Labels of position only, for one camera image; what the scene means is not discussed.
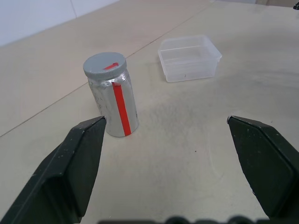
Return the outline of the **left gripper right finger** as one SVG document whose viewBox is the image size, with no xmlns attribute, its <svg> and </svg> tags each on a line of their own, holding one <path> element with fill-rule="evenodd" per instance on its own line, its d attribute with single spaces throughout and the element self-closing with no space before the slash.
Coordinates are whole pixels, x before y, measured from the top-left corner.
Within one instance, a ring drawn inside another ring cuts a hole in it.
<svg viewBox="0 0 299 224">
<path fill-rule="evenodd" d="M 269 218 L 299 219 L 299 151 L 274 127 L 230 116 L 243 174 Z"/>
</svg>

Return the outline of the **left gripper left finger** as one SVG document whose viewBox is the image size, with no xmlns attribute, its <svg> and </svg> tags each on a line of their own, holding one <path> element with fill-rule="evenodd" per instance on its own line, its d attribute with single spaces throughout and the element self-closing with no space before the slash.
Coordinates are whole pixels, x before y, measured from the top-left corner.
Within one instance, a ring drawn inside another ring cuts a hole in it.
<svg viewBox="0 0 299 224">
<path fill-rule="evenodd" d="M 97 177 L 106 119 L 73 127 L 38 166 L 0 224 L 79 224 Z"/>
</svg>

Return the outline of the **clear plastic container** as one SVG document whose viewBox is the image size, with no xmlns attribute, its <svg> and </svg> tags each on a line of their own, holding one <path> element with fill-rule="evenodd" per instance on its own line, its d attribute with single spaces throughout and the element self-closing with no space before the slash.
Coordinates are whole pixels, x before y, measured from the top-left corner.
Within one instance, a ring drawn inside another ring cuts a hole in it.
<svg viewBox="0 0 299 224">
<path fill-rule="evenodd" d="M 222 58 L 205 35 L 165 39 L 158 56 L 169 83 L 213 77 Z"/>
</svg>

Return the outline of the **grey plastic jar lid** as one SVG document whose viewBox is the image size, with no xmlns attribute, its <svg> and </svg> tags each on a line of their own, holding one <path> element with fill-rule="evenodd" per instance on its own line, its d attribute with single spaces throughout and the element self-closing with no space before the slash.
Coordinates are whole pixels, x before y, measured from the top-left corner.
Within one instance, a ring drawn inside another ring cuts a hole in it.
<svg viewBox="0 0 299 224">
<path fill-rule="evenodd" d="M 117 52 L 95 54 L 83 64 L 86 77 L 92 80 L 110 80 L 118 77 L 126 69 L 126 58 Z"/>
</svg>

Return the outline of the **silver can with red stripe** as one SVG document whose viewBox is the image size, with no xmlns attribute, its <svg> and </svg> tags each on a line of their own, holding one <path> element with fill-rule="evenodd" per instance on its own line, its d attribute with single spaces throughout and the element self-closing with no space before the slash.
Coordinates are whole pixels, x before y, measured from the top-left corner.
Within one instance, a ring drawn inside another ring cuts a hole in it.
<svg viewBox="0 0 299 224">
<path fill-rule="evenodd" d="M 97 107 L 114 137 L 132 134 L 139 126 L 131 79 L 127 70 L 110 80 L 88 79 Z"/>
</svg>

